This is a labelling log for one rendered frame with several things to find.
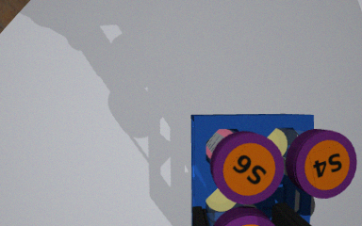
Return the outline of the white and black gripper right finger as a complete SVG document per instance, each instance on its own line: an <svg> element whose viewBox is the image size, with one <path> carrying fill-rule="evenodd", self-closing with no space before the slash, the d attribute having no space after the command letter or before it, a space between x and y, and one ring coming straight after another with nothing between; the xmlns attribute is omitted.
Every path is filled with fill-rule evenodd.
<svg viewBox="0 0 362 226"><path fill-rule="evenodd" d="M276 203L272 207L271 221L275 226L311 226L285 202Z"/></svg>

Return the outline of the blue tube rack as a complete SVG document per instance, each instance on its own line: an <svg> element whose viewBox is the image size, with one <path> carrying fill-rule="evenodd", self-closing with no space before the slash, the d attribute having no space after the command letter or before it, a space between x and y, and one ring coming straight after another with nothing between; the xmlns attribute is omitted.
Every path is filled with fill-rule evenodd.
<svg viewBox="0 0 362 226"><path fill-rule="evenodd" d="M210 174L210 162L206 156L206 142L219 129L230 129L236 132L250 131L268 137L275 128L299 131L314 129L314 115L191 115L191 223L192 206L202 206L203 209L206 209L206 199L217 189ZM263 202L255 203L255 207L264 212L268 218L272 218L272 206L277 202L285 202L294 210L295 190L300 193L297 213L310 224L312 196L295 186L285 174L277 190Z"/></svg>

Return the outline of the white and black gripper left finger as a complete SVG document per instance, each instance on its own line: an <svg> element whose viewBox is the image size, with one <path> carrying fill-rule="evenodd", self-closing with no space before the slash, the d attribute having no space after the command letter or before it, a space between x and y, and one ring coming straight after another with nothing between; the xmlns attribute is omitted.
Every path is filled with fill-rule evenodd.
<svg viewBox="0 0 362 226"><path fill-rule="evenodd" d="M209 226L206 210L202 206L192 206L192 226Z"/></svg>

